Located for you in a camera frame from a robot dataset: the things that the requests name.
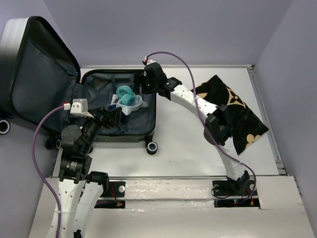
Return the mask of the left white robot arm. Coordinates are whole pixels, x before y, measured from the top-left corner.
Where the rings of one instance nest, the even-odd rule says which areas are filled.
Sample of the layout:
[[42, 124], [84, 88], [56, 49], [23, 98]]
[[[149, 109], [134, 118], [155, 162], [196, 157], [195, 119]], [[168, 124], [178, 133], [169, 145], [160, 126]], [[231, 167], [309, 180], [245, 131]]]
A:
[[49, 238], [82, 238], [100, 196], [109, 192], [109, 177], [92, 172], [89, 156], [102, 127], [119, 127], [121, 108], [98, 108], [87, 112], [82, 126], [71, 124], [61, 133], [63, 149], [58, 173], [58, 201]]

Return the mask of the black towel with tan flowers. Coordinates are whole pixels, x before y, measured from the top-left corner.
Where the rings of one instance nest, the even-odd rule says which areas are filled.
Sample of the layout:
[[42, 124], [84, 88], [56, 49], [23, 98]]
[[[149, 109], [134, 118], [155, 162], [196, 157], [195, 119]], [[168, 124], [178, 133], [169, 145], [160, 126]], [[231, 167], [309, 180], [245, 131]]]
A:
[[240, 96], [217, 75], [197, 86], [195, 90], [200, 98], [217, 106], [227, 106], [233, 126], [233, 144], [238, 155], [269, 131]]

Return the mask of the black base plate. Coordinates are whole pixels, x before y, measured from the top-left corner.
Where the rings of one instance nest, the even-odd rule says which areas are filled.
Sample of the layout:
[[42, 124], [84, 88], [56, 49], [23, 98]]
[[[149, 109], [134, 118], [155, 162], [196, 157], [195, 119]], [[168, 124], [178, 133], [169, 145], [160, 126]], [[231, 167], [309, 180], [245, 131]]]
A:
[[113, 180], [109, 182], [109, 189], [102, 193], [96, 202], [95, 209], [124, 209], [126, 182]]
[[215, 180], [212, 182], [211, 195], [214, 198], [215, 208], [239, 208], [255, 207], [260, 208], [260, 201], [257, 190], [252, 194], [254, 181], [248, 181], [245, 188], [239, 191], [233, 191], [228, 186], [227, 180]]

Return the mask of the black open suitcase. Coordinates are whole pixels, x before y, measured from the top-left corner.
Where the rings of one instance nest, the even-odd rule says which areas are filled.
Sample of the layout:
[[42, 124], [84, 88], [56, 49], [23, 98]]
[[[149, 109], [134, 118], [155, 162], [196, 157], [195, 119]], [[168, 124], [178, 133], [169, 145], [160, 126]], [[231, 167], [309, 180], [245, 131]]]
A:
[[[135, 92], [136, 73], [142, 71], [96, 69], [82, 74], [75, 56], [44, 18], [10, 19], [0, 40], [0, 132], [9, 132], [10, 118], [38, 124], [49, 111], [77, 98], [87, 99], [90, 110], [108, 109], [119, 86]], [[149, 106], [122, 115], [118, 128], [103, 127], [98, 141], [145, 141], [149, 154], [157, 152], [156, 95], [140, 95]]]

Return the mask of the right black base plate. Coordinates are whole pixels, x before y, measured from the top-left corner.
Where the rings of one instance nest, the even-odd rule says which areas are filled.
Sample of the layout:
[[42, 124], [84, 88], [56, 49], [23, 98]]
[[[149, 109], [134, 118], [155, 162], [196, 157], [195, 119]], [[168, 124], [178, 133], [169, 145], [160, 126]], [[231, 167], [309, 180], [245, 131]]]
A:
[[212, 182], [211, 195], [214, 198], [215, 208], [239, 208], [255, 207], [260, 208], [260, 201], [257, 190], [252, 194], [254, 181], [248, 181], [245, 188], [239, 191], [233, 191], [228, 186], [227, 180], [215, 180]]

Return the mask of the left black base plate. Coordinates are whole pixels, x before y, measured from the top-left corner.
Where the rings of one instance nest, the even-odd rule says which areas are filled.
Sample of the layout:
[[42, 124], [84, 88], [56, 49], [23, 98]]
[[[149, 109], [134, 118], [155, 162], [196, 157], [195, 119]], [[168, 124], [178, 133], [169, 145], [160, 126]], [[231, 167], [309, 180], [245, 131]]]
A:
[[126, 182], [113, 180], [109, 182], [109, 189], [102, 193], [96, 202], [95, 209], [124, 209]]

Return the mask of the blue cylindrical cup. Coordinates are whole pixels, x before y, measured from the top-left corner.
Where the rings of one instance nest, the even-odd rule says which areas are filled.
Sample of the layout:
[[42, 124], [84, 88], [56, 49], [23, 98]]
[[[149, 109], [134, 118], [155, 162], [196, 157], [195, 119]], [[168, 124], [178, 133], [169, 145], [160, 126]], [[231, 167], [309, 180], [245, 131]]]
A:
[[114, 109], [116, 109], [116, 104], [110, 105], [108, 108], [109, 111], [114, 110]]

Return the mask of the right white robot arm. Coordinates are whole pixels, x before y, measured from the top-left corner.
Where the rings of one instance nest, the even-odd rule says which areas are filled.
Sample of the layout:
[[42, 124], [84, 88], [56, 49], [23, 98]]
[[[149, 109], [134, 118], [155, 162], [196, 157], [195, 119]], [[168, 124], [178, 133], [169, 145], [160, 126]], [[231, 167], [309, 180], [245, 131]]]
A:
[[168, 78], [161, 65], [152, 59], [143, 60], [144, 73], [141, 79], [145, 94], [157, 93], [177, 103], [197, 116], [204, 127], [205, 139], [217, 149], [226, 171], [227, 185], [231, 193], [240, 194], [246, 189], [250, 175], [242, 162], [233, 158], [224, 146], [232, 140], [232, 122], [225, 105], [214, 105], [196, 96], [178, 79]]

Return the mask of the teal cat-ear headphones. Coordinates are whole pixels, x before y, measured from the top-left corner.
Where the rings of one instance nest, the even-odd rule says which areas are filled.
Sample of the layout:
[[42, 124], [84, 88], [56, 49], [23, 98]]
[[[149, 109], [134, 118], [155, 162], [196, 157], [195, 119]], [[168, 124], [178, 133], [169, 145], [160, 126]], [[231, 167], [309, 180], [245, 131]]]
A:
[[141, 95], [135, 94], [132, 89], [127, 86], [119, 86], [116, 90], [118, 102], [115, 104], [117, 108], [121, 108], [121, 112], [126, 116], [130, 115], [141, 108], [147, 108], [149, 105], [143, 100]]

